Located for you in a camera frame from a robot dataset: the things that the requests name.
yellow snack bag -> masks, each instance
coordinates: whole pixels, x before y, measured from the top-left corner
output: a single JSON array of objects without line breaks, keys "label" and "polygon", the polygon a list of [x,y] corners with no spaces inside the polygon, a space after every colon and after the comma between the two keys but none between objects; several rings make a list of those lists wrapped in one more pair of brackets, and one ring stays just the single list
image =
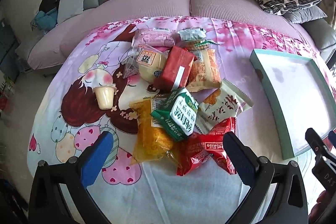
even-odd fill
[{"label": "yellow snack bag", "polygon": [[159,160],[164,156],[174,158],[171,154],[174,145],[172,138],[151,116],[151,112],[160,108],[165,100],[166,98],[152,98],[129,105],[138,114],[138,136],[131,164]]},{"label": "yellow snack bag", "polygon": [[191,51],[197,57],[189,75],[189,83],[186,86],[189,92],[197,92],[204,89],[217,89],[221,86],[215,50]]}]

white tray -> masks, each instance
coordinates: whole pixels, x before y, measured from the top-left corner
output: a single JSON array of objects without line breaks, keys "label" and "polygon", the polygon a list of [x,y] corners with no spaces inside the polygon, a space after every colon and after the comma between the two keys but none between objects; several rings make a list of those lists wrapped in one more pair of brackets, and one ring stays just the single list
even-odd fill
[{"label": "white tray", "polygon": [[336,128],[336,104],[315,62],[300,55],[255,49],[250,57],[273,109],[284,159],[310,147],[305,132],[321,138]]}]

pink sofa cover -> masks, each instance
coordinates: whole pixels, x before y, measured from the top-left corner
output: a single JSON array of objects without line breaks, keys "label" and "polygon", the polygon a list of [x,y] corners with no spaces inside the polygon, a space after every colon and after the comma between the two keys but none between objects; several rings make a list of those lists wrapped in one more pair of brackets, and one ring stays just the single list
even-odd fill
[{"label": "pink sofa cover", "polygon": [[312,43],[311,37],[299,24],[290,24],[282,16],[263,12],[255,0],[109,0],[52,29],[33,48],[28,63],[33,69],[60,65],[93,29],[108,22],[156,16],[232,20]]}]

gray pillow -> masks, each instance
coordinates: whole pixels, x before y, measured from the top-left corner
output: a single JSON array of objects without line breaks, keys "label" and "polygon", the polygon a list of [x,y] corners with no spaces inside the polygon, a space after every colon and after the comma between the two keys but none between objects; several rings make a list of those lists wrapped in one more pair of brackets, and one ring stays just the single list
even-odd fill
[{"label": "gray pillow", "polygon": [[60,0],[57,23],[61,24],[71,17],[82,14],[84,10],[83,2],[84,0]]},{"label": "gray pillow", "polygon": [[293,12],[293,13],[285,13],[283,15],[284,18],[286,18],[289,23],[305,23],[308,21],[328,17],[319,7],[312,6],[307,9],[303,9],[298,12]]},{"label": "gray pillow", "polygon": [[323,18],[305,22],[302,27],[320,51],[336,46],[336,31]]}]

pink snack package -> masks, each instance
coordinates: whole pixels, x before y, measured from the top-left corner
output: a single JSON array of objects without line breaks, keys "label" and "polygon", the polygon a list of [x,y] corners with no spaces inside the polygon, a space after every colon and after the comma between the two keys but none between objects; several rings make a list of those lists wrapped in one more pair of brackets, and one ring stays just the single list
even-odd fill
[{"label": "pink snack package", "polygon": [[175,41],[167,28],[146,28],[135,31],[132,47],[147,44],[152,47],[173,47]]}]

